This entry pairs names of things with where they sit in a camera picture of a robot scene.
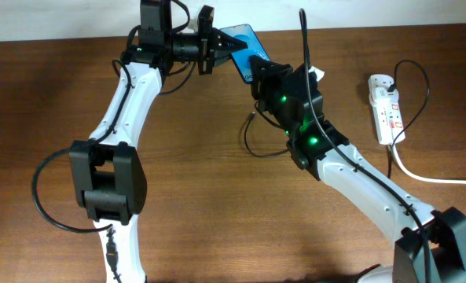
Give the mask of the blue Samsung smartphone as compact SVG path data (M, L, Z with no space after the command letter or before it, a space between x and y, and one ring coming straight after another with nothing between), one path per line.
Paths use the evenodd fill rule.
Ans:
M246 84L252 84L253 75L251 71L250 57L257 56L263 60L270 61L267 52L259 41L259 38L253 28L250 24L240 24L221 28L220 31L247 43L248 47L246 49L232 53L232 59L243 81Z

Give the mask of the white power strip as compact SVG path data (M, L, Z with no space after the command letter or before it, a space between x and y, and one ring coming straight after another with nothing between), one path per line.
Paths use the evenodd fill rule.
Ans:
M369 92L373 86L389 88L392 84L393 79L389 75L371 75L368 80ZM378 142L381 145L391 145L399 134L400 136L396 142L402 142L405 139L405 134L401 133L404 129L404 124L398 102L372 106L372 113L376 125Z

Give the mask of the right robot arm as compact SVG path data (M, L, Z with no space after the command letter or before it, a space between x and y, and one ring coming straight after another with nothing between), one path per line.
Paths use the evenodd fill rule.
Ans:
M249 59L251 92L288 136L301 170L342 193L394 246L392 266L364 270L356 282L466 282L466 216L438 211L375 169L325 119L317 75L259 56Z

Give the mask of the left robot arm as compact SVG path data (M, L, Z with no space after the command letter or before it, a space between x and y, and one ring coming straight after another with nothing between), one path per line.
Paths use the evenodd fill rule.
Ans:
M201 75L225 63L246 43L214 28L214 9L203 6L192 33L172 25L169 1L143 1L141 23L113 62L119 84L97 128L70 148L78 205L94 223L104 253L108 282L145 282L138 247L138 216L147 196L147 180L137 147L146 116L163 93L176 62L189 62Z

